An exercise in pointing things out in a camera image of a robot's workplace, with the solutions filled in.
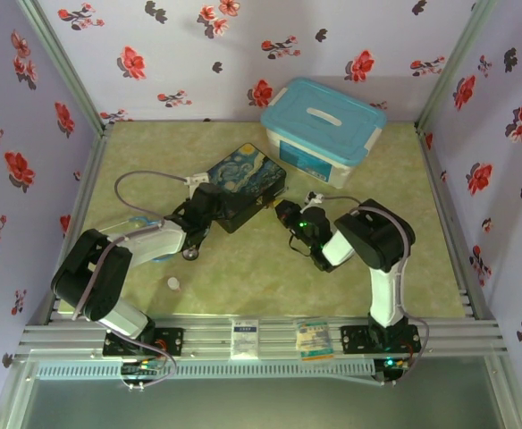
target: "small card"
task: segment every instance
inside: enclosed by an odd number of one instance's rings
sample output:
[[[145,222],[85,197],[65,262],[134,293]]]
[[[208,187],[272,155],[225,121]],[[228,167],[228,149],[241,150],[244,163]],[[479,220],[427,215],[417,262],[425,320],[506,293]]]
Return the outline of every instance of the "small card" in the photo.
[[[232,359],[259,359],[259,321],[234,320]]]

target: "plastic storage box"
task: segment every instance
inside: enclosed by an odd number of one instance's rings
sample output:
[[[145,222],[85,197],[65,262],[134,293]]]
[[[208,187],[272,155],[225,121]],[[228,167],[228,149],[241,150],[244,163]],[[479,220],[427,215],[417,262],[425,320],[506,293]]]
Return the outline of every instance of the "plastic storage box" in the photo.
[[[271,155],[342,188],[380,136],[384,112],[308,79],[295,79],[261,116]]]

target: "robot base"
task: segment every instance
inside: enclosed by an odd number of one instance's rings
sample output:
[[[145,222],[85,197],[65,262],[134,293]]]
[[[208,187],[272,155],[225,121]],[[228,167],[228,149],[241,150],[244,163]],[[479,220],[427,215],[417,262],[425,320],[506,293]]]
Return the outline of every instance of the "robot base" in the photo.
[[[148,344],[165,349],[172,356],[181,356],[183,345],[182,328],[154,328],[152,340]],[[105,357],[124,357],[124,356],[158,356],[158,353],[147,349],[139,349],[125,342],[113,333],[108,333],[104,341],[102,356]]]
[[[341,327],[342,351],[345,355],[360,354],[409,354],[410,350],[418,353],[422,348],[418,329],[413,324],[403,324],[385,328],[389,331],[391,328],[397,328],[398,335],[385,335],[384,341],[378,341],[378,336],[374,334],[374,330],[370,325],[362,324],[356,326]]]

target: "gray cable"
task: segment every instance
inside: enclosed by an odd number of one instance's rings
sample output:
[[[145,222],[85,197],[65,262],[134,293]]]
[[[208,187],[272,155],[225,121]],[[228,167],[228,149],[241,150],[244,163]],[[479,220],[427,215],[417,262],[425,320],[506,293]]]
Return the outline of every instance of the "gray cable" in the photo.
[[[356,201],[359,204],[360,203],[356,198],[353,197],[323,197],[323,199],[350,199],[352,201]],[[425,327],[425,338],[424,343],[422,344],[422,348],[417,353],[416,357],[414,358],[414,361],[412,362],[412,365],[408,368],[408,371],[406,371],[402,377],[398,380],[398,383],[402,382],[402,380],[406,379],[406,377],[409,376],[409,374],[412,372],[412,370],[416,367],[417,361],[420,360],[422,355],[424,355],[426,345],[428,344],[428,340],[430,338],[430,326],[428,325],[427,321],[422,319],[421,317],[416,317],[414,315],[411,315],[409,312],[406,311],[406,308],[404,308],[404,305],[402,304],[402,288],[401,288],[401,282],[402,282],[402,273],[404,271],[404,265],[406,264],[406,260],[408,259],[408,256],[410,255],[410,243],[408,240],[408,235],[406,235],[406,232],[404,231],[404,228],[402,228],[402,225],[392,216],[390,213],[385,212],[384,210],[381,210],[380,208],[376,207],[368,207],[368,206],[358,206],[355,210],[351,212],[353,214],[355,211],[363,211],[363,212],[371,212],[376,213],[380,216],[383,216],[388,221],[390,221],[398,230],[400,233],[400,236],[402,237],[402,244],[404,246],[404,254],[402,256],[402,259],[400,260],[398,264],[398,269],[396,272],[396,307],[400,309],[402,314],[407,317],[410,320],[415,320],[419,323],[421,323]]]
[[[90,295],[90,291],[94,287],[94,282],[96,281],[98,274],[100,273],[100,270],[102,269],[102,266],[104,265],[104,261],[106,260],[106,257],[108,256],[108,253],[110,253],[110,250],[115,248],[117,245],[122,243],[125,240],[129,240],[133,237],[136,237],[138,235],[143,235],[150,231],[159,230],[164,225],[164,219],[160,223],[157,223],[155,225],[149,225],[144,228],[140,228],[139,230],[128,232],[120,237],[118,237],[116,240],[112,241],[106,248],[102,251],[102,254],[100,255],[100,258],[97,261],[97,266],[94,269],[94,273],[90,276],[90,280],[88,280],[88,284],[86,285],[86,288],[82,292],[82,295],[80,296],[79,302],[74,308],[74,313],[72,313],[72,320],[76,320],[76,318],[79,316],[80,311],[82,311],[82,308],[84,308],[84,304],[86,303],[88,296]]]
[[[116,197],[120,200],[121,203],[123,203],[125,206],[128,206],[129,208],[133,208],[134,210],[138,210],[139,212],[147,213],[148,215],[153,215],[153,216],[157,217],[158,219],[162,219],[163,216],[161,214],[157,213],[157,212],[152,211],[152,210],[148,210],[146,208],[134,206],[133,204],[130,204],[128,201],[126,201],[122,197],[122,195],[120,195],[120,192],[118,191],[118,185],[120,184],[121,181],[123,181],[128,176],[131,176],[133,174],[154,174],[156,176],[167,177],[168,179],[174,179],[174,180],[177,180],[177,181],[183,181],[184,183],[187,182],[182,177],[174,176],[173,174],[168,174],[167,172],[155,172],[154,170],[135,170],[133,172],[126,172],[125,174],[120,176],[118,179],[116,179],[116,181],[114,182],[114,194],[116,194]]]
[[[162,375],[159,378],[156,378],[155,380],[152,380],[151,382],[143,383],[138,386],[134,383],[126,383],[126,380],[124,380],[124,378],[122,378],[122,383],[126,384],[126,386],[128,386],[130,389],[135,389],[137,391],[141,391],[146,387],[161,383],[164,380],[167,380],[168,378],[172,378],[178,372],[178,363],[175,361],[173,356],[170,353],[168,353],[166,350],[159,349],[158,347],[150,346],[149,344],[146,344],[145,342],[133,340],[132,338],[130,338],[126,335],[123,335],[120,332],[115,331],[114,329],[111,329],[110,331],[112,331],[112,333],[114,335],[116,335],[117,337],[119,337],[122,340],[127,341],[131,344],[134,344],[135,346],[142,347],[142,348],[148,349],[148,350],[152,350],[156,353],[161,354],[162,356],[164,356],[164,358],[170,359],[173,363],[173,368],[171,368],[166,374]]]
[[[355,203],[357,203],[359,206],[362,204],[361,201],[359,201],[358,199],[354,198],[354,197],[349,197],[348,195],[342,195],[342,196],[339,196],[339,197],[323,197],[323,199],[349,199],[351,201],[354,201]]]

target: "small white object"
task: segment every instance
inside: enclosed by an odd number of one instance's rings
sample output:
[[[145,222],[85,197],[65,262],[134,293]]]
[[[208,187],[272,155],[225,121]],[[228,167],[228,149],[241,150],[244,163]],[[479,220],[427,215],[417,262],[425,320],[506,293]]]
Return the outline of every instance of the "small white object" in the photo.
[[[234,320],[232,359],[259,359],[259,321]]]
[[[168,288],[173,290],[174,292],[180,291],[180,281],[176,279],[175,277],[170,277],[168,279]]]
[[[186,177],[186,185],[189,186],[189,197],[193,197],[193,193],[196,191],[200,183],[209,183],[209,174],[206,172],[199,172],[193,176]]]

